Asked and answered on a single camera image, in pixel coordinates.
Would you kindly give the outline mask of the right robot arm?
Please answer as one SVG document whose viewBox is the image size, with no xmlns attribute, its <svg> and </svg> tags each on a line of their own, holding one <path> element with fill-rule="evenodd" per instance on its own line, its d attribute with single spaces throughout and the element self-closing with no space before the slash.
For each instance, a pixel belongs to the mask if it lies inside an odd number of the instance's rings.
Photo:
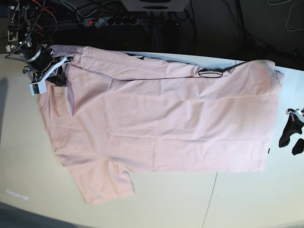
<svg viewBox="0 0 304 228">
<path fill-rule="evenodd" d="M 46 80 L 56 86 L 66 84 L 62 66 L 56 66 L 63 57 L 55 57 L 53 35 L 58 30 L 55 16 L 59 9 L 48 0 L 2 0 L 8 8 L 6 59 L 25 63 L 23 73 L 36 83 L 51 71 Z"/>
</svg>

